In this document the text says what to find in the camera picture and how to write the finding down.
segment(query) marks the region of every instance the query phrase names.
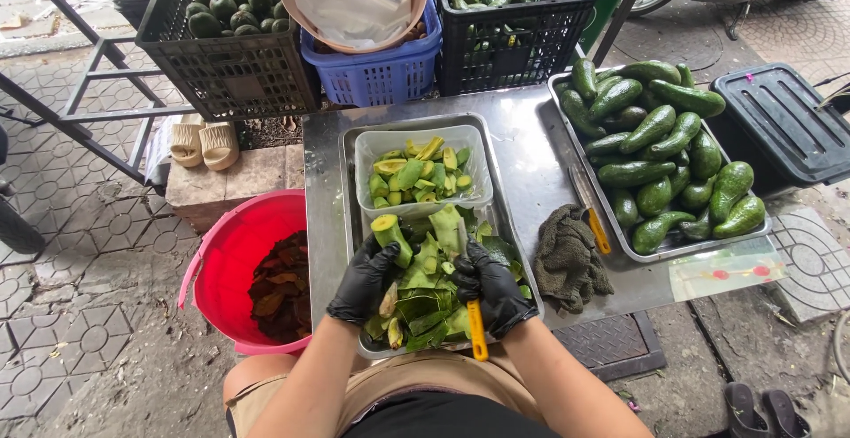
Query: beige sandal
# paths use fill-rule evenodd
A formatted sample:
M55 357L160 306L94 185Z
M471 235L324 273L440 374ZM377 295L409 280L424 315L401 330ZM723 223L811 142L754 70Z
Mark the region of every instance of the beige sandal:
M239 159L239 142L232 122L207 123L199 134L201 155L212 171L223 171Z
M171 158L183 167L195 167L204 158L201 155L201 137L204 128L203 118L199 114L187 114L180 122L171 127Z

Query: gloved hand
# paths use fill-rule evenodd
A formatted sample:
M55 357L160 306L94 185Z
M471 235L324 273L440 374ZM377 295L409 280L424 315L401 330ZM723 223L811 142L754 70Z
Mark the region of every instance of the gloved hand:
M412 231L407 228L402 228L401 233L405 239L412 235ZM419 246L411 244L410 248L417 253ZM393 260L400 252L398 242L391 242L387 247L381 248L375 235L369 234L355 253L355 257L348 263L336 296L327 306L327 314L363 326L377 313L386 290L384 283L398 274L398 265L395 265Z
M519 292L514 274L493 260L472 236L467 243L467 255L469 259L455 258L451 279L457 285L461 303L481 299L481 319L490 335L501 340L516 324L540 314Z

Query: slipper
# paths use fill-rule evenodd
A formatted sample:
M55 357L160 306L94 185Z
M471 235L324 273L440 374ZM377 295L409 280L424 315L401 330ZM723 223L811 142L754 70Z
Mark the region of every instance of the slipper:
M761 394L768 414L776 420L780 438L808 438L812 436L812 427L794 411L791 397L781 389L771 389Z
M729 434L733 438L769 438L768 422L753 409L754 400L748 386L732 382L723 389L729 414Z
M239 142L232 122L207 124L199 132L201 155L212 171L224 171L239 159Z
M199 114L183 115L180 122L172 125L171 158L174 162L183 167L195 167L204 160L198 134L203 128L203 118Z

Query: dish towel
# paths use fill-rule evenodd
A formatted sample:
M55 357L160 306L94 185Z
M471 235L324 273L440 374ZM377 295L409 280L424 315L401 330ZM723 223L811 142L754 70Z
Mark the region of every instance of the dish towel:
M540 225L534 275L543 297L558 300L558 315L580 314L593 295L610 295L608 281L596 239L590 226L581 220L587 209L561 205Z

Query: blue plastic basket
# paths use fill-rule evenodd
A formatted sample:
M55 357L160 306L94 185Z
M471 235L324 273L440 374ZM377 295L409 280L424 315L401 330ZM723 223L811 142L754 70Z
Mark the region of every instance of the blue plastic basket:
M443 45L443 28L433 0L422 14L428 36L399 47L364 54L319 54L313 36L301 29L301 54L319 72L327 98L362 108L416 99L433 88L433 63Z

